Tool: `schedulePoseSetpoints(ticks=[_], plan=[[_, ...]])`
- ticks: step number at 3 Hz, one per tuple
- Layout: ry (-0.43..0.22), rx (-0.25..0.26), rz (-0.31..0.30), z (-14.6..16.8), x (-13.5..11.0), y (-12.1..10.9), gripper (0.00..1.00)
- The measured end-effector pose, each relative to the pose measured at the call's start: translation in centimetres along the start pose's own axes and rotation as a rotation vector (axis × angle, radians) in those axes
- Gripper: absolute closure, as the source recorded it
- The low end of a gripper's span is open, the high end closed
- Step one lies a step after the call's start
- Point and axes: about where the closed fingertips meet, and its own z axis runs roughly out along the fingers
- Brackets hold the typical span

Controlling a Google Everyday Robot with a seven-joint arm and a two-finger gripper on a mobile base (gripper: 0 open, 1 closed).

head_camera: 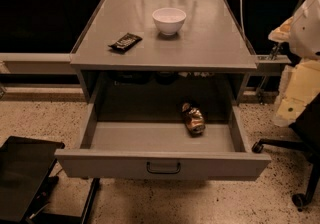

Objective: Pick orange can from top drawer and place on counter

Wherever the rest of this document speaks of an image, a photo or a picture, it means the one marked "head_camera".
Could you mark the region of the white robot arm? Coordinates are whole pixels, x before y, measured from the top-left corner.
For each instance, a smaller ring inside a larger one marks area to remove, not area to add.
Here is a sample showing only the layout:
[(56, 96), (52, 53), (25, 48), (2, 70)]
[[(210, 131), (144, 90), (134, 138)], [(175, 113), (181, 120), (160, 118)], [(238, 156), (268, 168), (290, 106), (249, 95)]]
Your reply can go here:
[(301, 58), (294, 67), (284, 68), (275, 100), (273, 122), (285, 127), (320, 93), (320, 0), (305, 0), (268, 39), (287, 42), (290, 52)]

